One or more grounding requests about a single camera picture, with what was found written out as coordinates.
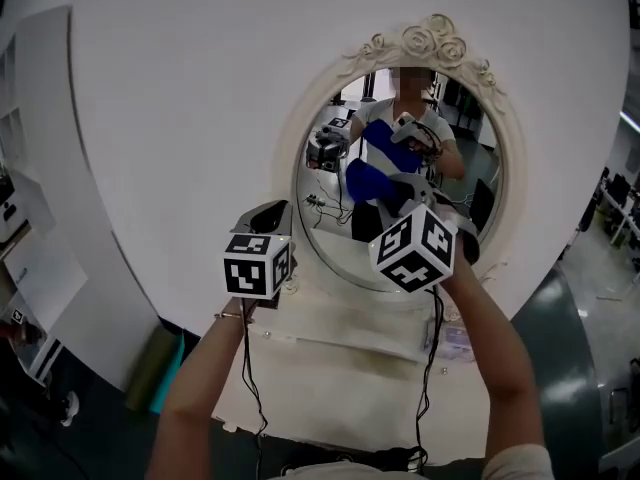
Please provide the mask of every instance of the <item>green floor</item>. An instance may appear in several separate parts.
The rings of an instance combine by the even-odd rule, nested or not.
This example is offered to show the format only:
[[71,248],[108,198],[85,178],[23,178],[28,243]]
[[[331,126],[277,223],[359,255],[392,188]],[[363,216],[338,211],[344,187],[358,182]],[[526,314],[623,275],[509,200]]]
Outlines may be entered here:
[[[584,330],[559,271],[549,273],[514,325],[534,363],[556,478],[594,477],[602,451],[599,395]],[[0,396],[0,478],[143,478],[157,416],[127,410],[122,393],[66,351],[54,365],[54,378],[54,391],[77,392],[80,413],[63,428],[41,420],[10,395]],[[0,385],[0,393],[6,390]],[[250,434],[228,433],[212,421],[210,442],[215,478],[255,478],[257,452]],[[276,438],[264,439],[263,447],[263,478],[279,476],[282,466],[299,457],[325,453]],[[471,479],[479,478],[480,470],[481,461],[468,460],[427,474],[433,480]]]

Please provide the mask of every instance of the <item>white cube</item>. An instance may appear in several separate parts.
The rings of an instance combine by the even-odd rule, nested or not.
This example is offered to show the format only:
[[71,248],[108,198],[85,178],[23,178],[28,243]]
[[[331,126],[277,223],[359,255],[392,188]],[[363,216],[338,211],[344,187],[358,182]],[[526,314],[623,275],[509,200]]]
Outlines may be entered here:
[[224,252],[227,293],[270,300],[291,275],[290,236],[232,233]]
[[453,274],[457,232],[421,204],[369,244],[371,266],[407,293],[425,290]]

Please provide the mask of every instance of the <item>white sneaker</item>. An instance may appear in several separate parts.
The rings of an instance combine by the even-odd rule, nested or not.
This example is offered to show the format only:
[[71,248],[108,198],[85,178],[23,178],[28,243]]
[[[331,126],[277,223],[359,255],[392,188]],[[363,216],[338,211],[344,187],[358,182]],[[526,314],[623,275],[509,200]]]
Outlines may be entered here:
[[78,400],[78,395],[76,395],[73,391],[69,391],[69,394],[67,395],[66,404],[67,404],[67,419],[62,420],[60,422],[62,423],[63,427],[68,427],[69,425],[71,425],[71,422],[73,421],[73,417],[76,414],[78,414],[78,411],[80,410],[80,400]]

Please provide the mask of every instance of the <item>ceiling light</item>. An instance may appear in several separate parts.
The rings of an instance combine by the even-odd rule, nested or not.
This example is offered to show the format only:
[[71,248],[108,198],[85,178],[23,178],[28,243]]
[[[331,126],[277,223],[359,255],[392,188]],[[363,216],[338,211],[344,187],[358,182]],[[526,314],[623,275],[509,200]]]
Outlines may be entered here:
[[638,126],[636,122],[633,119],[631,119],[627,114],[625,114],[624,112],[620,112],[620,117],[624,119],[625,122],[629,126],[631,126],[631,128],[633,128],[636,132],[640,133],[640,126]]

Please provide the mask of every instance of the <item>ornate mirror frame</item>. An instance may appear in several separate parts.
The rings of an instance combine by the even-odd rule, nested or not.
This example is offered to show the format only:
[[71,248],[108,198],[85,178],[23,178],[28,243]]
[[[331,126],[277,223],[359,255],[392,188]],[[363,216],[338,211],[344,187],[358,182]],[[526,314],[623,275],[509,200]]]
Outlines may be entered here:
[[[474,56],[452,20],[433,14],[415,25],[403,25],[388,33],[374,34],[357,51],[347,52],[320,73],[297,102],[283,127],[274,159],[273,180],[277,197],[290,200],[294,212],[296,258],[305,276],[322,291],[346,302],[362,304],[363,290],[338,276],[341,269],[330,258],[318,261],[311,238],[298,211],[296,181],[299,158],[313,117],[350,82],[383,68],[424,66],[465,86],[482,105],[500,144],[501,165],[496,203],[481,233],[481,255],[474,270],[481,278],[498,275],[508,262],[510,240],[518,225],[526,194],[526,151],[520,124],[507,93],[489,68],[489,61]],[[375,292],[373,300],[415,306],[417,299],[406,294]]]

